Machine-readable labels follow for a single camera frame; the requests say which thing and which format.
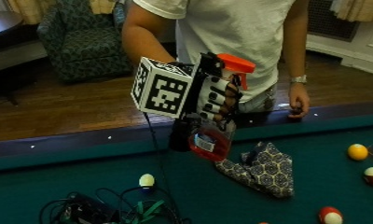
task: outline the patterned cloth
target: patterned cloth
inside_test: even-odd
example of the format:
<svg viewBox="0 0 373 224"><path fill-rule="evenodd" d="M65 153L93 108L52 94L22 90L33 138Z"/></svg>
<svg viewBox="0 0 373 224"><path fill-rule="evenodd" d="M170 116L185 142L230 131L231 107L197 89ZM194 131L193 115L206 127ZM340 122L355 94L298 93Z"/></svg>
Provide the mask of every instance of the patterned cloth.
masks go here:
<svg viewBox="0 0 373 224"><path fill-rule="evenodd" d="M276 198L292 195L291 158L272 143L259 142L250 152L241 153L241 163L217 161L215 169L247 187Z"/></svg>

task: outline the wooden floor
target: wooden floor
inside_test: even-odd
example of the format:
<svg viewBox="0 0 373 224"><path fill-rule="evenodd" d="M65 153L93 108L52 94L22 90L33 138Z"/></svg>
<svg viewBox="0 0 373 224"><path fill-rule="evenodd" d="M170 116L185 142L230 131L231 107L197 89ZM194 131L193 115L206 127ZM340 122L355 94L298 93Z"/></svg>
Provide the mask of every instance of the wooden floor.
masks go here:
<svg viewBox="0 0 373 224"><path fill-rule="evenodd" d="M37 82L13 94L18 106L0 97L0 141L146 124L129 95L133 77L64 85L48 59L12 68ZM276 104L288 102L288 80L279 63ZM339 60L307 53L311 106L373 102L373 75L339 65ZM170 119L150 115L151 123Z"/></svg>

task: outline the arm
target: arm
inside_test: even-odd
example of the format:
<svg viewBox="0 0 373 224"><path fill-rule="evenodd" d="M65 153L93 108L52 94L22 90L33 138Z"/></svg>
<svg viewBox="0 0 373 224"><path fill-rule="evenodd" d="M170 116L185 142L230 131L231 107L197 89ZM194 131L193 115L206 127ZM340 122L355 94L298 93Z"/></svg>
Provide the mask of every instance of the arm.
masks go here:
<svg viewBox="0 0 373 224"><path fill-rule="evenodd" d="M283 24L283 56L290 77L299 77L304 74L307 3L308 0L295 0ZM307 90L300 83L291 83L288 86L288 105L291 108L302 108L302 113L290 115L290 118L298 119L307 114Z"/></svg>
<svg viewBox="0 0 373 224"><path fill-rule="evenodd" d="M139 57L162 63L175 61L157 40L167 24L167 19L150 13L137 4L130 4L121 30L121 43L134 66L139 63Z"/></svg>

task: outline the hand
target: hand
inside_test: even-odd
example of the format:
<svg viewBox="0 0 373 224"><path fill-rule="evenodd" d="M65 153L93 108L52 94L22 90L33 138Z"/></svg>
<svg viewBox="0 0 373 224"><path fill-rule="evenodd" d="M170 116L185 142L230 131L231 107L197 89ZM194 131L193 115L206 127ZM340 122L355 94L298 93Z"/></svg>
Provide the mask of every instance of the hand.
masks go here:
<svg viewBox="0 0 373 224"><path fill-rule="evenodd" d="M230 82L219 77L207 76L203 80L197 99L197 114L209 120L221 121L234 111L238 90Z"/></svg>
<svg viewBox="0 0 373 224"><path fill-rule="evenodd" d="M307 89L302 83L288 84L288 106L295 112L288 115L291 119L300 119L308 112Z"/></svg>

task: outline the pool table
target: pool table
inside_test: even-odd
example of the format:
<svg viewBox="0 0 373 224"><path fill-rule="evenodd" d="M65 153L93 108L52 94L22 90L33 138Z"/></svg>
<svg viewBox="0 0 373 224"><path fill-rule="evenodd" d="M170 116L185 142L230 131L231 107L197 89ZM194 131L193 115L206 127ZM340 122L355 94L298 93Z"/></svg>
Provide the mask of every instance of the pool table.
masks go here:
<svg viewBox="0 0 373 224"><path fill-rule="evenodd" d="M300 120L287 113L237 117L229 159L238 162L260 141L274 143L291 156L291 197L242 186L193 152L166 149L170 123L163 123L151 125L153 132L143 125L0 142L0 224L38 223L44 204L70 191L92 198L98 188L121 193L143 174L169 190L179 216L197 224L319 223L324 206L342 212L344 223L373 224L373 186L363 181L373 156L354 161L346 155L351 144L373 145L373 103L312 107ZM143 192L129 197L137 203ZM167 200L159 192L146 197Z"/></svg>

